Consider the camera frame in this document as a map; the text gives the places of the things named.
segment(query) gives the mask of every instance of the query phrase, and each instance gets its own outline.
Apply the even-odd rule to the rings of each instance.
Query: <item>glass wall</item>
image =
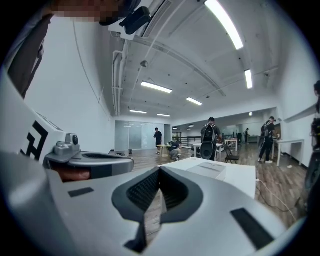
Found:
[[[156,148],[155,128],[162,133],[165,143],[164,125],[160,123],[115,121],[115,150],[148,150]]]

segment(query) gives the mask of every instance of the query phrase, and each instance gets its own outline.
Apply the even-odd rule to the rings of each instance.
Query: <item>folding chair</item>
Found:
[[[226,153],[226,158],[225,158],[224,162],[228,163],[228,161],[230,161],[230,163],[232,164],[232,161],[234,161],[235,164],[237,165],[237,161],[240,159],[240,156],[233,155],[231,150],[230,150],[230,147],[227,144],[223,144],[223,148],[224,148],[224,151]]]

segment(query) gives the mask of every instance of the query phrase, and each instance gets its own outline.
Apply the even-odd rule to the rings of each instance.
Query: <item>black logo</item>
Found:
[[[32,153],[34,155],[34,159],[39,161],[42,149],[44,148],[44,145],[45,145],[45,142],[46,142],[46,139],[47,139],[47,136],[49,133],[37,121],[34,122],[32,127],[41,135],[39,145],[37,148],[34,147],[34,143],[35,143],[36,139],[29,132],[28,136],[26,137],[27,140],[29,141],[29,146],[26,150],[26,153],[23,152],[22,149],[20,150],[20,152],[23,155],[28,156],[28,157],[30,157],[30,155]]]

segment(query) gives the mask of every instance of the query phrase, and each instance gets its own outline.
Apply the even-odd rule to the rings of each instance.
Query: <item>fluorescent ceiling light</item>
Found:
[[[244,47],[234,23],[230,19],[225,9],[221,6],[221,4],[217,0],[208,0],[204,2],[204,4],[221,22],[222,26],[229,34],[235,48],[239,50]]]
[[[251,76],[251,70],[248,69],[246,71],[244,71],[245,74],[245,79],[246,79],[246,87],[248,89],[252,88],[252,76]]]
[[[141,83],[141,86],[149,87],[149,88],[152,88],[152,89],[155,89],[155,90],[159,90],[159,91],[165,92],[167,94],[172,93],[172,90],[170,90],[170,89],[167,89],[167,88],[164,88],[164,87],[161,87],[159,85],[155,85],[155,84],[152,84],[152,83],[149,83],[149,82],[145,82],[145,81],[143,81]]]
[[[130,112],[140,113],[140,114],[146,114],[147,113],[147,112],[144,112],[144,111],[137,111],[137,110],[130,110]]]
[[[162,116],[162,117],[171,117],[171,115],[168,115],[168,114],[158,114],[158,116]]]
[[[199,101],[196,101],[195,99],[193,99],[193,98],[186,98],[186,100],[187,101],[190,101],[190,102],[192,102],[192,103],[194,103],[194,104],[197,104],[197,105],[199,105],[199,106],[201,106],[202,105],[202,103],[201,102],[199,102]]]

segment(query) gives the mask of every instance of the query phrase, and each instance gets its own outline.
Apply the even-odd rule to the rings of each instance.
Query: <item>wooden floor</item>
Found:
[[[238,152],[234,152],[234,155],[239,155],[240,160],[237,162],[239,165],[255,166],[256,178],[265,183],[267,188],[281,199],[289,209],[292,209],[296,220],[306,215],[305,202],[307,198],[307,192],[304,190],[304,182],[307,170],[299,166],[298,162],[290,159],[288,156],[282,156],[280,161],[280,167],[277,167],[278,152],[275,152],[273,159],[274,163],[259,163],[258,159],[258,146],[255,143],[243,144],[242,148]],[[155,166],[167,164],[173,162],[169,158],[160,157],[156,154],[156,149],[148,150],[134,150],[130,155],[134,159],[133,171],[150,168]],[[190,158],[194,154],[194,151],[183,148],[180,160]],[[224,162],[226,155],[222,153],[222,161]],[[292,217],[287,208],[263,186],[261,182],[257,183],[255,192],[255,199],[264,204],[267,208],[273,211],[283,223],[289,228],[295,223],[295,219]],[[145,226],[148,242],[151,242],[160,230],[160,192],[155,197],[153,203],[149,207],[145,214]]]

